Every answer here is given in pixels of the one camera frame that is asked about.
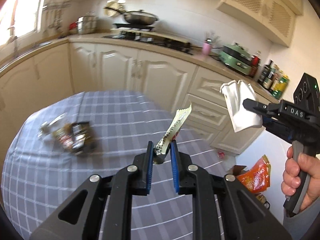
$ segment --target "orange package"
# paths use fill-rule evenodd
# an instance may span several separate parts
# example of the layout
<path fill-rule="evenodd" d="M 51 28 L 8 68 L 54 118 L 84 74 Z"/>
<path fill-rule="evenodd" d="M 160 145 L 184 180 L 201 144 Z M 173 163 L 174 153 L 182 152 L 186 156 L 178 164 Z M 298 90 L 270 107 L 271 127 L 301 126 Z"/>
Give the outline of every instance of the orange package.
<path fill-rule="evenodd" d="M 270 187 L 270 173 L 271 164 L 268 158 L 263 155 L 251 170 L 236 177 L 251 193 L 257 194 Z"/>

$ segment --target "countertop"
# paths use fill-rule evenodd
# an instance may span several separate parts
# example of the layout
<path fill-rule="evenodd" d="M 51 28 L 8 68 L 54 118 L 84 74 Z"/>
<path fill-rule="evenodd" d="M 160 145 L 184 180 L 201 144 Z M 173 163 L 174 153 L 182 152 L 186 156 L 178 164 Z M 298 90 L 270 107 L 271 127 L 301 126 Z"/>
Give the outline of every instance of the countertop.
<path fill-rule="evenodd" d="M 191 63 L 194 63 L 198 66 L 210 69 L 212 71 L 215 71 L 223 76 L 226 76 L 232 80 L 245 80 L 248 83 L 250 83 L 256 93 L 259 95 L 265 97 L 267 100 L 278 103 L 278 100 L 273 98 L 269 92 L 267 92 L 265 89 L 263 89 L 257 82 L 255 82 L 253 79 L 245 77 L 234 70 L 229 69 L 226 67 L 223 63 L 221 63 L 218 60 L 215 60 L 209 56 L 204 56 L 200 54 L 199 52 L 195 52 L 194 55 L 189 55 L 180 51 L 176 51 L 173 49 L 168 49 L 165 47 L 147 44 L 139 41 L 128 41 L 128 40 L 120 40 L 120 39 L 112 39 L 112 38 L 102 38 L 102 36 L 110 35 L 110 33 L 93 33 L 93 34 L 86 34 L 86 35 L 70 35 L 63 39 L 54 39 L 51 40 L 51 43 L 48 45 L 45 45 L 43 47 L 40 47 L 38 49 L 35 49 L 24 56 L 12 61 L 11 63 L 5 65 L 2 69 L 0 69 L 0 77 L 7 73 L 10 69 L 15 67 L 16 65 L 20 64 L 22 61 L 33 57 L 34 55 L 43 52 L 45 50 L 51 49 L 55 46 L 65 44 L 65 43 L 99 43 L 99 44 L 111 44 L 111 45 L 118 45 L 123 47 L 129 47 L 129 48 L 136 48 L 136 49 L 143 49 L 148 50 L 151 52 L 156 52 L 160 54 L 164 54 L 170 57 L 179 58 L 181 60 L 185 60 Z"/>

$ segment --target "green electric cooker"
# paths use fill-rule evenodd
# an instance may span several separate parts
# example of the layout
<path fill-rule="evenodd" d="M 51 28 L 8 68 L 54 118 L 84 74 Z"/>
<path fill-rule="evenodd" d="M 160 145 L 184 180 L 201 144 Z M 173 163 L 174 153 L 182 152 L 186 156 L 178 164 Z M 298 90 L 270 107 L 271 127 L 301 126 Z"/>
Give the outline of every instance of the green electric cooker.
<path fill-rule="evenodd" d="M 238 43 L 227 44 L 219 54 L 220 60 L 230 68 L 249 75 L 251 71 L 250 54 Z"/>

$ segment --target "tile backsplash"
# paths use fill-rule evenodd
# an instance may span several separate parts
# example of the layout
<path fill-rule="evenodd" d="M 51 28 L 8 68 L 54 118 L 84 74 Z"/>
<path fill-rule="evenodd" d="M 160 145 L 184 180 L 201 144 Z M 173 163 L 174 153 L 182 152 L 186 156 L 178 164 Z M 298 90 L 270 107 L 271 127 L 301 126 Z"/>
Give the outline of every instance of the tile backsplash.
<path fill-rule="evenodd" d="M 77 5 L 79 16 L 95 11 L 100 18 L 98 27 L 108 29 L 113 23 L 125 23 L 122 16 L 107 17 L 103 7 L 108 0 L 85 0 Z M 220 0 L 126 0 L 126 10 L 143 9 L 155 14 L 159 21 L 155 29 L 184 36 L 196 45 L 202 45 L 205 32 L 220 36 L 217 45 L 238 42 L 253 54 L 260 50 L 262 63 L 267 59 L 272 42 L 245 23 L 216 9 Z"/>

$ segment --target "silver bolt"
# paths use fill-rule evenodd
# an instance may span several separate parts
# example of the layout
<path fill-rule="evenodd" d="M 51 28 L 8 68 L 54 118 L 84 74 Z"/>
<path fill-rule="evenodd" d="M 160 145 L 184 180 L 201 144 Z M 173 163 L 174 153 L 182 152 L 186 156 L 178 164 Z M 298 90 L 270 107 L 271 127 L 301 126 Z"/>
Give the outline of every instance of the silver bolt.
<path fill-rule="evenodd" d="M 97 182 L 97 181 L 100 180 L 100 177 L 99 177 L 99 175 L 94 174 L 94 175 L 91 175 L 91 176 L 90 176 L 89 180 L 90 180 L 91 182 Z"/>
<path fill-rule="evenodd" d="M 233 182 L 233 181 L 236 180 L 236 177 L 233 176 L 232 174 L 227 174 L 227 175 L 226 175 L 226 180 Z"/>
<path fill-rule="evenodd" d="M 189 171 L 197 171 L 198 170 L 198 166 L 194 165 L 194 164 L 191 164 L 191 165 L 188 166 L 188 170 Z"/>
<path fill-rule="evenodd" d="M 136 166 L 136 165 L 129 165 L 128 167 L 127 167 L 127 171 L 129 171 L 129 172 L 134 172 L 134 171 L 136 171 L 138 169 L 138 167 Z"/>

